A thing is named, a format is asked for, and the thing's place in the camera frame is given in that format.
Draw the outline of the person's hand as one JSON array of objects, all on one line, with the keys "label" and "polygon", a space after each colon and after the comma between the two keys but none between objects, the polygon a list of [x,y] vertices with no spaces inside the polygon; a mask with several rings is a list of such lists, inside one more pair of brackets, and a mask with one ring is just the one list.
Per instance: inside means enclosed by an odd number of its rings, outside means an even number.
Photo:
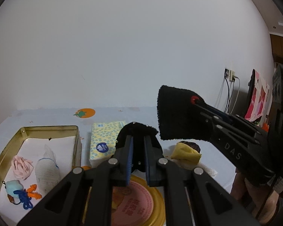
[{"label": "person's hand", "polygon": [[269,187],[252,185],[238,169],[235,172],[230,195],[261,225],[270,225],[283,207],[283,198],[275,191],[270,192]]}]

